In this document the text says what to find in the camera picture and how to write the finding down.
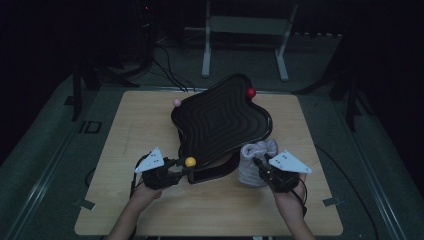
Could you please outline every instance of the metal stand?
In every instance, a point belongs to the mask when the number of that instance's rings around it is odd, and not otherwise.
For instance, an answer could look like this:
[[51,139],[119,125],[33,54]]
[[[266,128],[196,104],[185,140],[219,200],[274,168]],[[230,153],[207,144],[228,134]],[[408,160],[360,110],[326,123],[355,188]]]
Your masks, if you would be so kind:
[[275,50],[275,57],[280,72],[280,79],[288,81],[286,64],[283,54],[290,36],[293,20],[297,12],[298,5],[293,5],[289,19],[267,19],[267,18],[244,18],[230,16],[211,15],[210,0],[206,2],[206,27],[205,27],[205,51],[203,53],[202,76],[209,77],[211,63],[211,32],[231,32],[231,33],[251,33],[281,35],[283,41],[279,48]]

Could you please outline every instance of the white cloth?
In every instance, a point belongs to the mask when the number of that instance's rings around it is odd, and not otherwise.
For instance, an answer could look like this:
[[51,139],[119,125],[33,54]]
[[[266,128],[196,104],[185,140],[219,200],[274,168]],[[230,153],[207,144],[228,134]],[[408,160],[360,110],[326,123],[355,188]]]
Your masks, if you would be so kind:
[[246,144],[240,150],[240,164],[238,168],[239,181],[251,187],[264,187],[267,183],[259,176],[259,168],[253,162],[256,157],[262,164],[268,166],[265,154],[275,157],[278,154],[277,142],[274,139]]

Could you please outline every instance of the orange ball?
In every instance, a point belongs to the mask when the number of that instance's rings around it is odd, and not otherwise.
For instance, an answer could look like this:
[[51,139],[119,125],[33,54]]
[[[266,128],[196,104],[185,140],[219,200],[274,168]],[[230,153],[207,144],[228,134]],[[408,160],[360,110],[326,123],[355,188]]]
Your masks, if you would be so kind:
[[196,166],[196,159],[194,157],[188,157],[184,163],[186,167],[193,167]]

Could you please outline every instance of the black tray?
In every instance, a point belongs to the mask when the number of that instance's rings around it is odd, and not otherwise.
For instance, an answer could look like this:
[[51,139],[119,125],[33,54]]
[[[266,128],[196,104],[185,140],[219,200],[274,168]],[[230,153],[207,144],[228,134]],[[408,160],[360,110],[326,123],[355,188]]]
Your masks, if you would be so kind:
[[[252,84],[234,74],[175,107],[171,119],[178,129],[179,157],[194,157],[190,183],[225,176],[238,167],[243,145],[265,140],[272,131],[270,114],[246,96]],[[220,166],[213,163],[232,155]]]

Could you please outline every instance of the pink ball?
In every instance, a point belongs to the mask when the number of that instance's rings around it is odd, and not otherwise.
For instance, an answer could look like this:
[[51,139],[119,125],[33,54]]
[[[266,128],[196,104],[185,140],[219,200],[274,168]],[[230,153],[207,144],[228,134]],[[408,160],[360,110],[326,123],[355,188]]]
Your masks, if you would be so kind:
[[176,98],[172,101],[172,104],[174,104],[175,107],[179,107],[181,106],[181,100]]

